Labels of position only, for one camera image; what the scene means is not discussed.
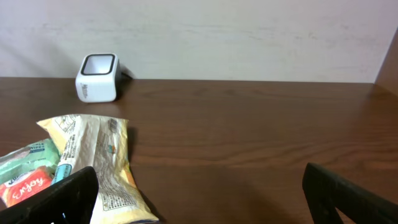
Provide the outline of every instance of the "snack wrapper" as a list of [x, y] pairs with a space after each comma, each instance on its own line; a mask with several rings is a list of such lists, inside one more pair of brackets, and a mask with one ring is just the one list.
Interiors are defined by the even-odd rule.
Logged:
[[92, 166], [98, 195], [90, 223], [155, 222], [130, 173], [127, 120], [70, 114], [37, 123], [49, 132], [62, 152], [53, 183]]

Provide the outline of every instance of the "wooden table surface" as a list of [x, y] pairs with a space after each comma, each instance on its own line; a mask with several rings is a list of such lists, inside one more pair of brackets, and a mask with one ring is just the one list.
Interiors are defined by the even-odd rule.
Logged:
[[398, 98], [372, 84], [135, 80], [86, 104], [74, 83], [0, 78], [0, 156], [47, 138], [36, 121], [99, 114], [130, 120], [134, 178], [166, 223], [312, 223], [308, 162], [398, 202]]

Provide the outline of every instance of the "white wall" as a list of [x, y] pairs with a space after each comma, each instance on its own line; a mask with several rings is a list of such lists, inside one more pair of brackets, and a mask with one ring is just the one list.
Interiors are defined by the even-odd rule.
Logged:
[[396, 0], [0, 0], [0, 76], [114, 52], [137, 78], [373, 82], [397, 25]]

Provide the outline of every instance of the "blue label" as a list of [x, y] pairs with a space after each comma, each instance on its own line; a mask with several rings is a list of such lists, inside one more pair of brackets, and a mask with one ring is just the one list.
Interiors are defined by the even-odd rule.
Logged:
[[31, 149], [30, 153], [41, 152], [41, 151], [44, 151], [44, 148], [42, 148], [42, 149]]
[[62, 164], [57, 167], [55, 171], [54, 179], [52, 180], [51, 184], [55, 184], [58, 181], [68, 177], [70, 172], [72, 171], [72, 165], [70, 164]]

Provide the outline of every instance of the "nutrition label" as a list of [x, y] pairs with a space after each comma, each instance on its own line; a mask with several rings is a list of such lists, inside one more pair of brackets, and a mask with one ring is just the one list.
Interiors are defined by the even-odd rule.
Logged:
[[109, 151], [109, 145], [114, 145], [109, 133], [99, 131], [94, 169], [97, 173], [98, 195], [103, 201], [103, 210], [108, 211], [125, 206], [136, 207], [137, 202], [134, 197], [114, 178], [112, 172], [114, 168], [111, 167], [113, 164], [110, 161], [116, 155]]
[[99, 195], [103, 201], [104, 211], [124, 206], [136, 206], [137, 203], [121, 186], [113, 176], [103, 176], [97, 173], [99, 183]]
[[115, 119], [109, 119], [108, 124], [109, 124], [109, 130], [111, 130], [111, 132], [113, 133], [119, 132], [119, 125]]
[[67, 145], [65, 146], [65, 150], [62, 154], [62, 159], [70, 159], [75, 158], [76, 155], [76, 141], [75, 141], [75, 134], [72, 134], [67, 141]]

